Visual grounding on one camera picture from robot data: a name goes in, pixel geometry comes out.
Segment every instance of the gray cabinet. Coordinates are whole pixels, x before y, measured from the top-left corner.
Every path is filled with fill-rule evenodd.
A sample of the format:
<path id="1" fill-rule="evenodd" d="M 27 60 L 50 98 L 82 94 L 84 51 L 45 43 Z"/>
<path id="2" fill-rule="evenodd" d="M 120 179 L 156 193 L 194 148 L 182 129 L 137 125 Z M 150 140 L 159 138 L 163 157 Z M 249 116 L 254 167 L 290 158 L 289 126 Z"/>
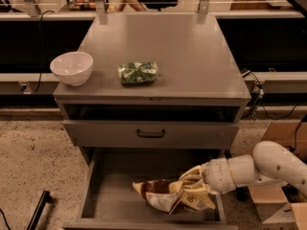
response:
<path id="1" fill-rule="evenodd" d="M 133 181 L 176 180 L 219 157 L 237 134 L 249 92 L 215 17 L 202 23 L 196 14 L 96 18 L 80 50 L 94 57 L 91 78 L 78 87 L 60 83 L 54 93 L 64 127 L 89 166 L 78 218 L 63 227 L 237 229 L 224 225 L 218 195 L 215 211 L 165 215 L 131 189 Z M 120 62 L 145 58 L 159 65 L 156 81 L 122 85 Z"/>

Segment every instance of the green vegetable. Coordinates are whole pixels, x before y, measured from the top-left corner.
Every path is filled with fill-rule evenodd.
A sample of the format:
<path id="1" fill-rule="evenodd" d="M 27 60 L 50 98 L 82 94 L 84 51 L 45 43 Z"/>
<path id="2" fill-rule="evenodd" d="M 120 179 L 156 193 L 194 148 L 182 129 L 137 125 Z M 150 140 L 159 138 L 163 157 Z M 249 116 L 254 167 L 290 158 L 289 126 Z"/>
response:
<path id="1" fill-rule="evenodd" d="M 157 67 L 154 61 L 130 62 L 118 67 L 122 84 L 136 84 L 153 82 L 157 76 Z"/>

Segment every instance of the wall outlet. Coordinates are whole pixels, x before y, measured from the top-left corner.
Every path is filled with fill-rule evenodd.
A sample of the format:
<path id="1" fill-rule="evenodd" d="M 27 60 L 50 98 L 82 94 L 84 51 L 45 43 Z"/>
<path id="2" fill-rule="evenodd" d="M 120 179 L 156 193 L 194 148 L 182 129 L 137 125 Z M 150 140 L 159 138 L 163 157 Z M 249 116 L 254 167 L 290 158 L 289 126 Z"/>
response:
<path id="1" fill-rule="evenodd" d="M 27 94 L 27 95 L 33 93 L 33 89 L 28 81 L 20 81 L 19 85 L 20 85 L 20 90 L 22 91 L 22 93 Z"/>

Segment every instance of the drawer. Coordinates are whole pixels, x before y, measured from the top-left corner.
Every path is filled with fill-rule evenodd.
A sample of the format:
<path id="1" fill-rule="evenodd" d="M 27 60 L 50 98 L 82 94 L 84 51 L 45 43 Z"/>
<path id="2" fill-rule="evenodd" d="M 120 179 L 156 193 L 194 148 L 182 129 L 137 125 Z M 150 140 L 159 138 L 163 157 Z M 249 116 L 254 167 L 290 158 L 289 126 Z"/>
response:
<path id="1" fill-rule="evenodd" d="M 108 148 L 229 149 L 238 126 L 230 123 L 65 120 L 73 144 Z"/>
<path id="2" fill-rule="evenodd" d="M 205 100 L 100 100 L 88 103 L 57 103 L 70 120 L 160 121 L 160 122 L 236 122 L 246 103 L 226 105 L 221 101 Z"/>
<path id="3" fill-rule="evenodd" d="M 178 178 L 210 160 L 206 149 L 95 149 L 85 180 L 79 215 L 64 229 L 224 229 L 221 197 L 212 196 L 216 209 L 166 214 L 155 210 L 132 188 L 132 182 Z"/>

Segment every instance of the cardboard box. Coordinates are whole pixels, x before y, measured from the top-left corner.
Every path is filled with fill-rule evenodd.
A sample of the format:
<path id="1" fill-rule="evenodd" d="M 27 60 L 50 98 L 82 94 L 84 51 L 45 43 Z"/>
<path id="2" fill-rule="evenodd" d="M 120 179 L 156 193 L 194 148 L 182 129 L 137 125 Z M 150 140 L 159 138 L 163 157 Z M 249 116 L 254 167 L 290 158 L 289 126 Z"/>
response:
<path id="1" fill-rule="evenodd" d="M 263 141 L 274 141 L 285 148 L 295 147 L 297 123 L 271 123 Z M 302 123 L 296 132 L 297 157 L 307 161 L 307 123 Z M 281 185 L 249 187 L 250 196 L 263 224 L 296 222 L 299 230 L 307 229 L 307 202 L 291 203 Z"/>
<path id="2" fill-rule="evenodd" d="M 288 148 L 295 147 L 296 123 L 271 123 L 262 141 L 273 141 Z M 302 123 L 296 132 L 296 150 L 294 152 L 302 161 L 307 161 L 307 123 Z"/>

